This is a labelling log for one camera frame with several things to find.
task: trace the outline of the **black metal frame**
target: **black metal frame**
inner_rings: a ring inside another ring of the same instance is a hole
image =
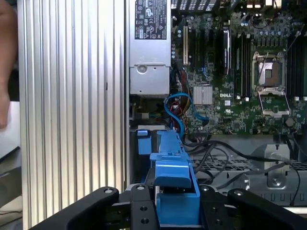
[[[31,229],[306,229],[307,220],[249,191],[234,189],[227,197],[206,185],[200,191],[201,226],[160,226],[153,189],[139,184],[122,194],[112,187],[100,188]]]

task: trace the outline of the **grille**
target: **grille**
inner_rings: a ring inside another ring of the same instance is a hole
[[[171,8],[180,11],[204,11],[210,4],[216,3],[216,0],[172,0]]]

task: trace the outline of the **metal side panel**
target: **metal side panel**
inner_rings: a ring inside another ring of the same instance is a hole
[[[18,0],[24,229],[126,181],[124,0]]]

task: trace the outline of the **pcie slot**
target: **pcie slot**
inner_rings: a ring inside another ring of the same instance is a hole
[[[295,38],[288,40],[288,45],[292,44]],[[307,58],[307,39],[298,37],[292,44],[288,52],[287,63],[287,85],[286,93],[288,97],[302,97],[307,95],[307,71],[305,62]]]
[[[191,66],[196,69],[196,45],[197,45],[197,42],[196,42],[196,30],[192,30],[191,33],[190,33],[190,37],[189,37],[189,53],[191,55],[191,59],[190,59],[190,62],[191,62]]]
[[[250,46],[251,41],[246,38],[245,34],[242,34],[242,96],[250,97],[251,87],[251,53]]]
[[[183,65],[189,64],[189,29],[187,26],[183,27]]]
[[[196,33],[195,40],[191,41],[195,43],[194,50],[194,68],[200,69],[204,67],[205,57],[205,31],[201,30],[200,33]]]

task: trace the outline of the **power supply label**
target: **power supply label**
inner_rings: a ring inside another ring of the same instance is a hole
[[[135,1],[135,39],[166,40],[167,0]]]

